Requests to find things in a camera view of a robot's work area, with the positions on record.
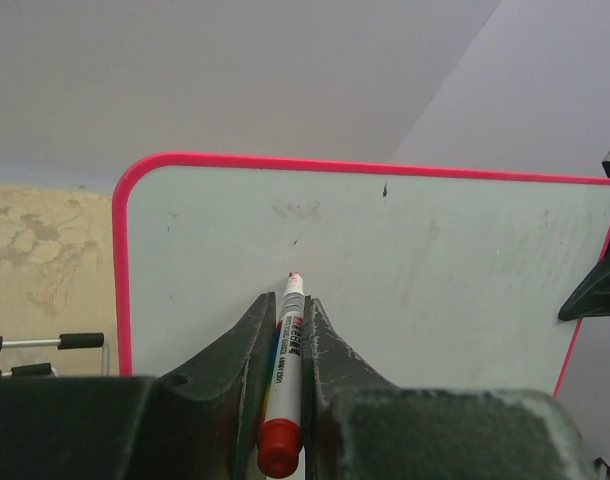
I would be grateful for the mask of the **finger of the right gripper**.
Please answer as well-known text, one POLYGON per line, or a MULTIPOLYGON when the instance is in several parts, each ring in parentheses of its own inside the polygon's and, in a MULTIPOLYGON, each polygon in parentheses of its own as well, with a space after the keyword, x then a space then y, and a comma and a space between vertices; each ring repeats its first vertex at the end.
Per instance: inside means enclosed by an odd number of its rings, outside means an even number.
POLYGON ((610 253, 576 287, 558 313, 561 321, 610 317, 610 253))

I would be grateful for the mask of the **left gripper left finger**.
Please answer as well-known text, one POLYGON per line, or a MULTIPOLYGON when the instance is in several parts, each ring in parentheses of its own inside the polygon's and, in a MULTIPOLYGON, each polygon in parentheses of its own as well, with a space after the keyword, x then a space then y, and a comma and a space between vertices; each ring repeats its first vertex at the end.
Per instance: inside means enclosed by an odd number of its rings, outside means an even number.
POLYGON ((257 479, 276 299, 158 377, 0 379, 0 479, 257 479))

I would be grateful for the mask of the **red white marker pen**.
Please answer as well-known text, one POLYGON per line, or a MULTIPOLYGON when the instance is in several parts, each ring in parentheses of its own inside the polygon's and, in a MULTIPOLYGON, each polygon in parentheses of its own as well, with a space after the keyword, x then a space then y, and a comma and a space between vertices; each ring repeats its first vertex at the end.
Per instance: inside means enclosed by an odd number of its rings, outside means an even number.
POLYGON ((304 282, 288 276, 278 309, 272 376, 257 435, 257 465, 267 477, 283 479, 299 464, 301 441, 304 282))

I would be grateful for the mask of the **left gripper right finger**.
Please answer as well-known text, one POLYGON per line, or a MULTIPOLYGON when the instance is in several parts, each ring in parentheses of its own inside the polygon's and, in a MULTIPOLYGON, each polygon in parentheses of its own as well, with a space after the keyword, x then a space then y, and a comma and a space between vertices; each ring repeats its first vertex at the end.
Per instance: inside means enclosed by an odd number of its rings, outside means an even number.
POLYGON ((400 388, 305 301, 308 479, 592 479, 569 414, 525 389, 400 388))

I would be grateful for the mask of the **pink framed whiteboard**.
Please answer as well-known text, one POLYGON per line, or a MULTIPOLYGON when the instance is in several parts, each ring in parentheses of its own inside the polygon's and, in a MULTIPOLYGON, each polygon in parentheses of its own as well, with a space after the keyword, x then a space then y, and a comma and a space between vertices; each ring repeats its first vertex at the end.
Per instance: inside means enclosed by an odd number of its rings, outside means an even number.
POLYGON ((166 152, 125 172, 112 220, 124 375, 183 363, 296 272, 396 385, 554 394, 610 179, 166 152))

